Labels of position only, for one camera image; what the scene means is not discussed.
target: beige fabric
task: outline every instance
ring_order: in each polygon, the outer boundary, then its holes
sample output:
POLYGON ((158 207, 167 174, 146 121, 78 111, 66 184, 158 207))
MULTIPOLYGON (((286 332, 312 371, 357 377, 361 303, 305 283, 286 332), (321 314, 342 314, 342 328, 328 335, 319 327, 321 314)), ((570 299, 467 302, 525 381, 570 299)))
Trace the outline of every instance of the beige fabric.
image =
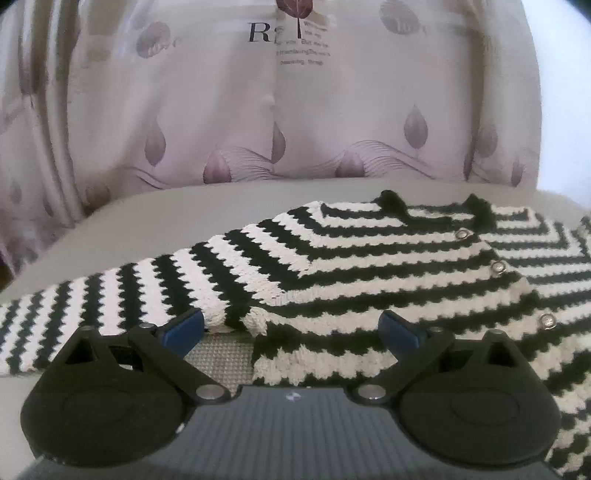
POLYGON ((18 0, 0 64, 0 249, 14 272, 139 192, 537 181, 520 0, 18 0))

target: silver screw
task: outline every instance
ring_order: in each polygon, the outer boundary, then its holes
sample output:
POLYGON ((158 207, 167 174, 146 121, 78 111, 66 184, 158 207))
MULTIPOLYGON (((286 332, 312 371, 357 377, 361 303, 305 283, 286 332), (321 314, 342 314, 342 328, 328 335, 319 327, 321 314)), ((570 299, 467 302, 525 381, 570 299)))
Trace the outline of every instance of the silver screw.
POLYGON ((491 270, 495 275, 502 275, 507 270, 507 266, 504 262, 497 261, 491 263, 491 270))
POLYGON ((195 393, 197 396, 203 400, 217 400, 218 398, 222 398, 226 391, 221 385, 201 385, 195 393))
POLYGON ((544 313, 540 317, 540 325, 544 330, 551 330, 556 327, 556 317, 551 313, 544 313))
POLYGON ((357 394, 366 400, 379 400, 380 398, 384 398, 386 396, 386 391, 384 387, 380 385, 361 385, 357 389, 357 394))
POLYGON ((456 232, 456 238, 458 240, 465 240, 466 238, 468 238, 470 235, 472 234, 472 232, 470 230, 467 230, 465 228, 460 228, 457 230, 456 232))

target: white logo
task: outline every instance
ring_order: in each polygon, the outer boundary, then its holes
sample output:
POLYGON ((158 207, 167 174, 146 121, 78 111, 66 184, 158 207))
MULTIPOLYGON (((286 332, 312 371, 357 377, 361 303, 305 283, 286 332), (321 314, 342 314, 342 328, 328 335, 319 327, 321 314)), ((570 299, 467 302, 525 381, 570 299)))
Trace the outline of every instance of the white logo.
POLYGON ((301 398, 301 395, 298 392, 291 392, 288 393, 285 397, 289 401, 298 401, 301 398))

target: round black disc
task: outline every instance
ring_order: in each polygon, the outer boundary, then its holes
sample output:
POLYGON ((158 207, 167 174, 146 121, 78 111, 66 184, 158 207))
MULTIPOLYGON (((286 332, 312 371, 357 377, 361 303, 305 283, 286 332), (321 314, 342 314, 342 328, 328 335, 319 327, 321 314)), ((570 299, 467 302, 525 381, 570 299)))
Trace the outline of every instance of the round black disc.
POLYGON ((454 463, 506 468, 539 460, 556 438, 551 395, 503 367, 447 372, 412 385, 400 421, 427 450, 454 463))
POLYGON ((84 467, 128 463, 163 447, 183 421, 176 390, 165 381, 120 368, 105 377, 75 378, 36 388, 21 425, 35 453, 84 467))

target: crocheted sweater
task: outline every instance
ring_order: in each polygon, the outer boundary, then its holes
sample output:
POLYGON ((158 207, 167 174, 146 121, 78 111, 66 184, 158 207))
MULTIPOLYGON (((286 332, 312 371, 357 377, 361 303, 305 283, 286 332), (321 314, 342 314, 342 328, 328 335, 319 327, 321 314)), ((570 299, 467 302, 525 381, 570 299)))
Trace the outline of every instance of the crocheted sweater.
POLYGON ((312 202, 1 305, 0 374, 43 369, 79 326, 116 335, 194 306, 210 332, 255 337, 255 383, 346 385, 395 363, 376 332, 391 309, 459 338, 506 331, 563 413, 550 465, 590 478, 590 242, 589 219, 570 231, 474 196, 438 207, 407 207, 389 191, 312 202))

